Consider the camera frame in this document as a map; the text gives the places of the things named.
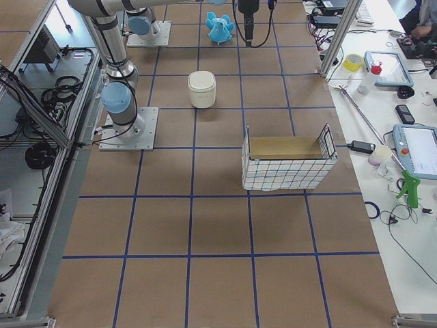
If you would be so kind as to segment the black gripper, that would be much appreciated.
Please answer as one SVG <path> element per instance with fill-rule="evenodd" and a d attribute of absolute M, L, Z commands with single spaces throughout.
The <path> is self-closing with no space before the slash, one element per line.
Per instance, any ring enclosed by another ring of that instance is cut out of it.
<path fill-rule="evenodd" d="M 259 10 L 259 0 L 238 0 L 238 11 L 244 14 L 244 33 L 246 46 L 252 46 L 254 17 Z"/>

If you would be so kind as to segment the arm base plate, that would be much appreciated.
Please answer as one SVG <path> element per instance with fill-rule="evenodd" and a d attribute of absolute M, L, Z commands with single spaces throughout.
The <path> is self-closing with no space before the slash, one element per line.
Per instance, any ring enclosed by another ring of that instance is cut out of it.
<path fill-rule="evenodd" d="M 99 149 L 101 151 L 153 150 L 158 112 L 158 107 L 139 107 L 137 119 L 129 129 L 129 125 L 114 125 L 110 115 L 107 114 L 105 124 L 113 127 L 103 131 L 103 141 L 99 143 Z M 120 137 L 117 136 L 127 129 L 128 131 Z"/>
<path fill-rule="evenodd" d="M 128 22 L 130 35 L 129 47 L 157 47 L 167 46 L 171 31 L 171 22 L 155 20 L 151 23 L 144 17 L 131 18 Z"/>

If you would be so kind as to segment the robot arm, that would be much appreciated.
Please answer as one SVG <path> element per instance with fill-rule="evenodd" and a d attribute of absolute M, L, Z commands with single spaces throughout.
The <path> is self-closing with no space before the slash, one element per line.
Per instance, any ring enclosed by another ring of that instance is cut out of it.
<path fill-rule="evenodd" d="M 152 8 L 139 8 L 129 10 L 126 13 L 129 30 L 140 38 L 152 40 L 160 35 L 160 25 L 156 20 L 156 15 Z"/>
<path fill-rule="evenodd" d="M 97 39 L 98 52 L 105 59 L 109 84 L 103 88 L 101 99 L 108 111 L 115 135 L 113 138 L 133 138 L 141 134 L 143 120 L 139 117 L 136 100 L 137 69 L 128 59 L 119 29 L 117 13 L 126 11 L 133 18 L 143 18 L 145 35 L 152 32 L 153 7 L 172 5 L 175 1 L 70 1 L 70 6 L 91 21 L 91 32 Z"/>

